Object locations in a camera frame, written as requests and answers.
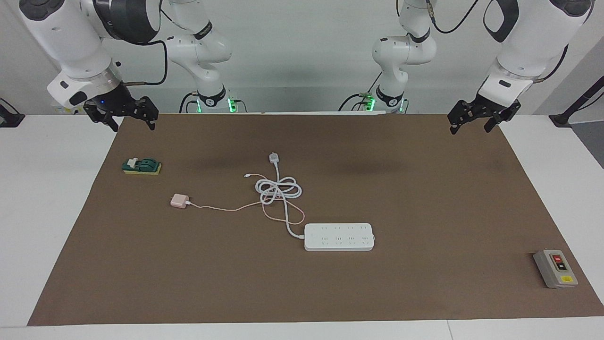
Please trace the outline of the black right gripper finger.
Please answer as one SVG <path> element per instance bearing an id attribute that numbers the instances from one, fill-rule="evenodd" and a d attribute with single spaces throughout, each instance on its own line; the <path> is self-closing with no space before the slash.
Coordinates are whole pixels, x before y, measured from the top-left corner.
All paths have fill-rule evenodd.
<path id="1" fill-rule="evenodd" d="M 151 131 L 155 131 L 159 110 L 151 100 L 144 96 L 134 101 L 134 118 L 146 123 Z"/>
<path id="2" fill-rule="evenodd" d="M 93 121 L 93 123 L 102 123 L 106 125 L 116 133 L 119 129 L 119 125 L 114 120 L 113 112 L 108 110 L 107 112 L 101 112 L 97 105 L 93 102 L 85 102 L 84 103 L 84 111 L 88 115 L 88 117 Z"/>

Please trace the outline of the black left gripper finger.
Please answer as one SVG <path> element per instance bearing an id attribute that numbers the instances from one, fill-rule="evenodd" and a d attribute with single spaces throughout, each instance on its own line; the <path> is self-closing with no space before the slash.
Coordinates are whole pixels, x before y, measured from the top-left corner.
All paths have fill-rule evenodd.
<path id="1" fill-rule="evenodd" d="M 489 120 L 484 125 L 485 132 L 490 133 L 490 131 L 492 131 L 496 125 L 502 122 L 509 122 L 515 116 L 520 107 L 521 103 L 516 100 L 511 106 L 509 106 L 509 108 L 505 108 L 501 112 L 492 112 Z"/>
<path id="2" fill-rule="evenodd" d="M 447 119 L 450 123 L 450 132 L 455 135 L 459 131 L 462 125 L 473 122 L 477 119 L 474 110 L 477 109 L 479 113 L 479 106 L 474 102 L 466 102 L 459 100 L 447 114 Z"/>

